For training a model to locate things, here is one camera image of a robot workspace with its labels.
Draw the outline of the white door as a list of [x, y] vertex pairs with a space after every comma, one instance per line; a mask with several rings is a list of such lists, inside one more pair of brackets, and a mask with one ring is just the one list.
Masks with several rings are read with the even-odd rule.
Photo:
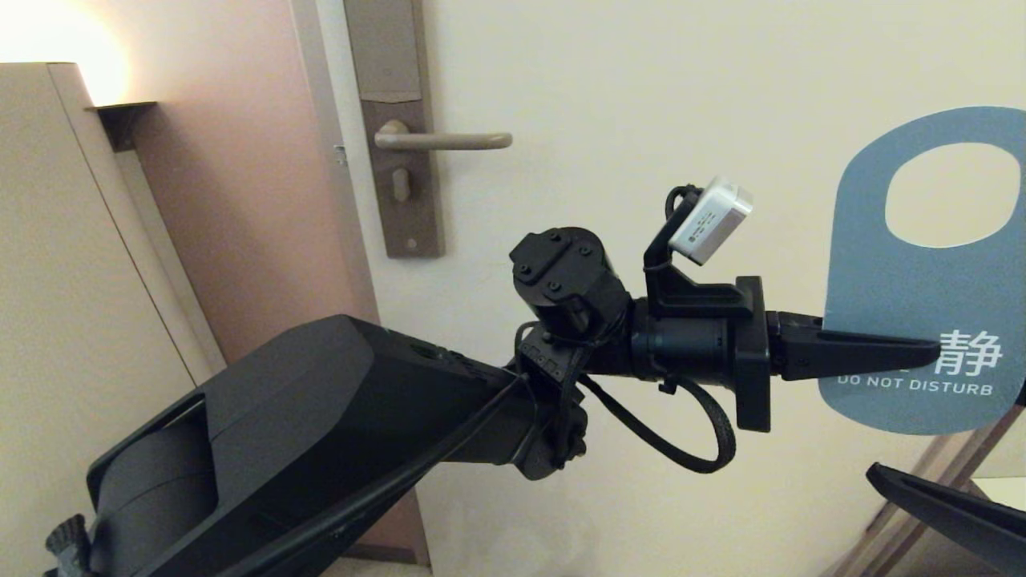
[[[381, 322], [502, 364], [529, 312], [508, 253], [528, 232], [600, 235], [632, 293], [664, 195], [722, 175], [752, 216], [704, 282], [759, 275], [770, 309], [820, 315], [834, 198], [873, 139], [930, 113], [1026, 108], [1026, 0], [422, 0], [435, 129], [509, 132], [434, 155], [446, 255], [385, 249], [344, 0], [318, 0]], [[673, 465], [587, 400], [586, 456], [529, 482], [446, 464], [418, 485], [435, 577], [820, 577], [934, 439], [838, 415], [774, 382], [770, 434], [718, 474]]]

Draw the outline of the blue do-not-disturb door hanger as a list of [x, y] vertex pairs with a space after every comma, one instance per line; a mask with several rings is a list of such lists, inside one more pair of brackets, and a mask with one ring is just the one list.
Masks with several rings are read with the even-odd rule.
[[1026, 381], [1026, 183], [996, 232], [950, 248], [891, 232], [887, 188], [938, 147], [997, 147], [1026, 171], [1026, 111], [966, 107], [891, 129], [850, 161], [837, 188], [827, 275], [828, 331], [938, 342], [939, 358], [906, 370], [824, 377], [824, 402], [892, 434], [947, 435], [990, 425]]

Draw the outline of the dark wall lamp bracket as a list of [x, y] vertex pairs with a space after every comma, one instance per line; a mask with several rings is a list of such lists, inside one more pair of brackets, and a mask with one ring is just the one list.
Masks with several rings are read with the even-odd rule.
[[136, 103], [114, 103], [114, 105], [88, 108], [96, 117], [114, 153], [135, 150], [133, 131], [139, 121], [158, 103], [144, 101]]

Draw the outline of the brown metal lock plate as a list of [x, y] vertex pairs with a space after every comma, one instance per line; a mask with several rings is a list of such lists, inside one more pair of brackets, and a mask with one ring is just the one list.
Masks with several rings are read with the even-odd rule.
[[[432, 131], [422, 0], [344, 0], [344, 8], [387, 255], [438, 259], [446, 241], [433, 155], [385, 151], [373, 143], [378, 128], [392, 119], [412, 132]], [[392, 194], [391, 175], [400, 167], [410, 172], [413, 192], [405, 204]]]

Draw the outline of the dark cabinet side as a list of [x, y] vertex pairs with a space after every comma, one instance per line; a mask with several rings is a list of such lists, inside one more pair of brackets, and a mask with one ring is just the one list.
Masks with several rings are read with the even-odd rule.
[[993, 567], [948, 537], [918, 522], [914, 537], [884, 577], [1019, 577]]

